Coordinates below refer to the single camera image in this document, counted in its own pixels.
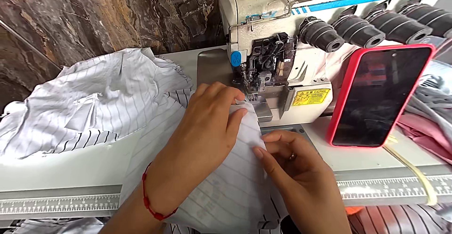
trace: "phone screen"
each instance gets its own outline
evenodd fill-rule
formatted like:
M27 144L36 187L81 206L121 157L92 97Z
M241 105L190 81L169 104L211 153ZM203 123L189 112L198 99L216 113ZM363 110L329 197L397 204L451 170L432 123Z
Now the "phone screen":
M358 64L332 144L378 147L428 60L430 48L365 53Z

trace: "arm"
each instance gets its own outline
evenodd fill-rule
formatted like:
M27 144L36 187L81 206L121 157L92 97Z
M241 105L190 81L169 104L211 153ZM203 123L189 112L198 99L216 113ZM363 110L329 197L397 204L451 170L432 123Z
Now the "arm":
M228 156L234 147L245 108L229 115L240 90L215 82L201 84L182 121L148 168L145 187L150 208L168 215ZM142 184L108 221L100 234L156 233L161 222L143 202Z
M333 171L311 144L300 134L284 130L274 130L262 139L267 151L254 147L253 152L300 232L351 234ZM289 160L292 153L296 157Z

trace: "blue button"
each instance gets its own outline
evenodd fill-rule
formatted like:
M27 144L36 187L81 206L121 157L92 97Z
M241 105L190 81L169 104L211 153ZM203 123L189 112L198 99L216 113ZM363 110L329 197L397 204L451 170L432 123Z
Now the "blue button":
M240 63L242 62L242 54L240 53L240 51L234 51L232 52L232 54L230 55L230 63L232 64L232 66L239 66Z

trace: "brown marble surface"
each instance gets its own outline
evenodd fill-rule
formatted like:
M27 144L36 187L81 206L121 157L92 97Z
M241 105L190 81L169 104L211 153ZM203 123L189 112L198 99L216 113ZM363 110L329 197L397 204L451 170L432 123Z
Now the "brown marble surface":
M0 115L12 101L23 101L33 88L55 78L60 69L0 26Z
M218 0L0 0L0 19L58 65L126 47L225 43Z

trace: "pink fabric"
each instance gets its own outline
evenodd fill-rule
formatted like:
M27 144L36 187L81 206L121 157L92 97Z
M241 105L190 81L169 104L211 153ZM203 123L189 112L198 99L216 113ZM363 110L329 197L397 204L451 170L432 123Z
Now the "pink fabric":
M435 122L415 114L404 114L397 125L417 145L452 164L452 145Z

